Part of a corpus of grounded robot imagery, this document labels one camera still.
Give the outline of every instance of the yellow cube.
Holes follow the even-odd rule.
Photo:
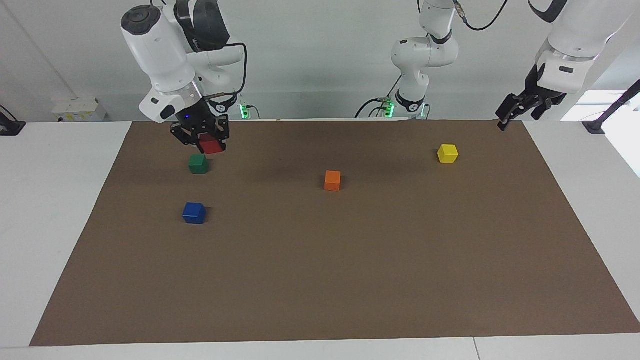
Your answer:
[[[455,145],[444,144],[438,150],[438,159],[443,164],[453,164],[458,159],[458,148]]]

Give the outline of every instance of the brown mat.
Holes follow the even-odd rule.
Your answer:
[[[133,124],[32,345],[640,332],[521,123],[233,123],[209,174],[193,153]]]

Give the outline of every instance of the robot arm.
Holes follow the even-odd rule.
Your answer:
[[[458,42],[451,30],[455,12],[451,0],[425,0],[420,25],[427,37],[394,44],[391,60],[402,73],[396,101],[410,117],[416,117],[422,108],[429,86],[429,76],[423,70],[450,65],[458,58]]]
[[[638,0],[553,0],[546,11],[534,13],[554,27],[536,56],[520,95],[509,94],[496,115],[505,130],[509,122],[535,109],[535,120],[567,94],[584,86],[589,69],[605,45],[637,8]]]
[[[245,53],[214,55],[230,38],[217,0],[177,0],[175,6],[162,10],[137,6],[122,17],[121,27],[138,65],[151,80],[152,89],[140,103],[140,111],[155,122],[175,115],[178,123],[171,133],[184,145],[195,145],[208,154],[224,151],[228,117],[212,114],[199,86],[204,81],[227,85],[223,71],[212,72],[220,70],[217,66],[240,61]]]

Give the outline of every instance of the white table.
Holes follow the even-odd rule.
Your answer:
[[[28,124],[0,138],[0,359],[633,359],[640,334],[27,348],[131,124]],[[640,315],[640,179],[604,136],[527,122]]]

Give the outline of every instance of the gray wall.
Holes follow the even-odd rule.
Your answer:
[[[51,98],[94,96],[114,120],[143,120],[138,103],[150,88],[120,33],[124,12],[145,0],[0,0],[0,102],[20,117],[50,121]],[[486,24],[502,0],[463,3],[470,22]],[[244,98],[264,118],[352,117],[386,95],[398,77],[395,40],[423,36],[415,1],[220,0],[229,30],[249,48]],[[635,21],[609,44],[593,81],[640,29]],[[460,57],[429,70],[434,119],[493,119],[524,77],[550,24],[511,1],[494,27],[469,31],[454,20]],[[241,64],[233,65],[240,82]],[[579,95],[569,97],[570,108]],[[550,114],[559,120],[567,109]]]

